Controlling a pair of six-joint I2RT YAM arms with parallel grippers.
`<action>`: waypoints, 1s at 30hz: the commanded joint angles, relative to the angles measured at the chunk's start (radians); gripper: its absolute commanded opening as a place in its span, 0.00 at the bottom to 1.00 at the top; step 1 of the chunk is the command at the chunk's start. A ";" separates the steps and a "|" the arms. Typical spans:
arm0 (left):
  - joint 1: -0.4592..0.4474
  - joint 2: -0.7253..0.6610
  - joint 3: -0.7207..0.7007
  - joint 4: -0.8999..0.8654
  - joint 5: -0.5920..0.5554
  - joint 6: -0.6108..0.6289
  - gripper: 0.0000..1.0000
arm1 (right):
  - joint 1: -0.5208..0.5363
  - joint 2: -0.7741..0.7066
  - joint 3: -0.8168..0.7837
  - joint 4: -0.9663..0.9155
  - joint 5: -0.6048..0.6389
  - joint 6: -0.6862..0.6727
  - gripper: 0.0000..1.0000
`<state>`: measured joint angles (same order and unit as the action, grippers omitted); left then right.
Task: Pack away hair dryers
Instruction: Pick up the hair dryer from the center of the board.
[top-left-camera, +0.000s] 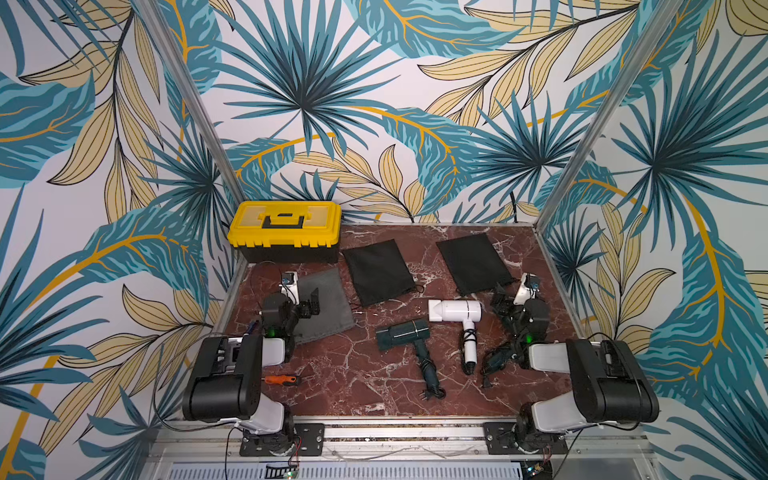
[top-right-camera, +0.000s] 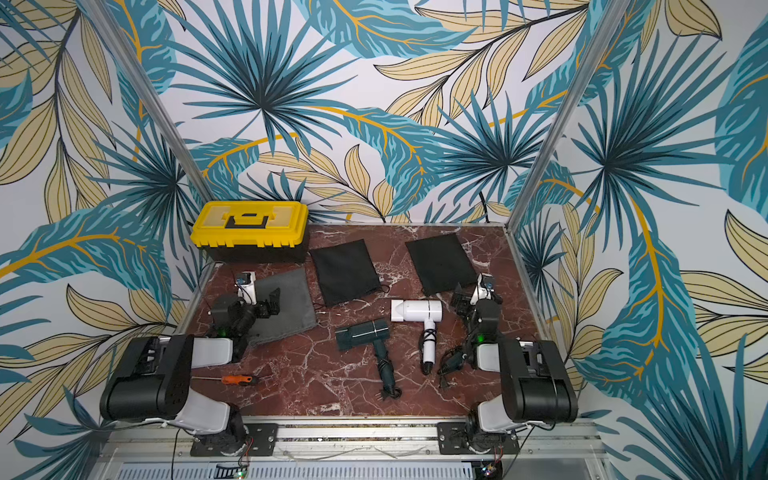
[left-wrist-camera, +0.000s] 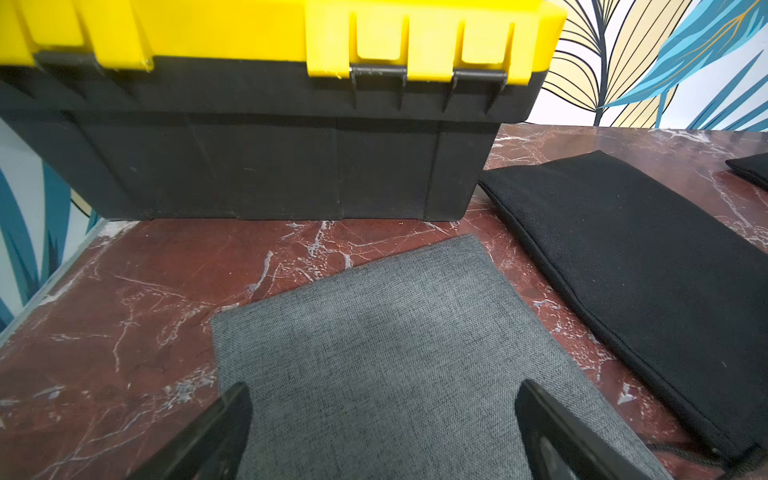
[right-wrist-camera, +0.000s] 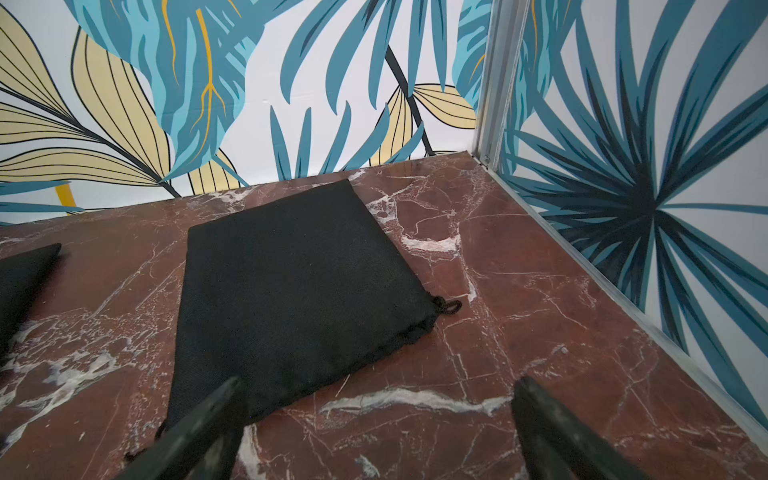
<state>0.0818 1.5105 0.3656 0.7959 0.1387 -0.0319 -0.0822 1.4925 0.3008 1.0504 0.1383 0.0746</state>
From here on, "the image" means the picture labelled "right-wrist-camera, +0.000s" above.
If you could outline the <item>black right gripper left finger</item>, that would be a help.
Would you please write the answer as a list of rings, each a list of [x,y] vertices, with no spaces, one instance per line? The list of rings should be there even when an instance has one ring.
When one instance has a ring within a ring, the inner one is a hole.
[[[228,479],[246,420],[237,377],[225,381],[145,453],[120,479]]]

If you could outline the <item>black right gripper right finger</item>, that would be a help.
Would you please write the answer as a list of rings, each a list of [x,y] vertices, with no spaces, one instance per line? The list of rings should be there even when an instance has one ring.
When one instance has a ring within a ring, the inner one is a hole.
[[[531,479],[647,479],[533,378],[514,384],[511,412]]]

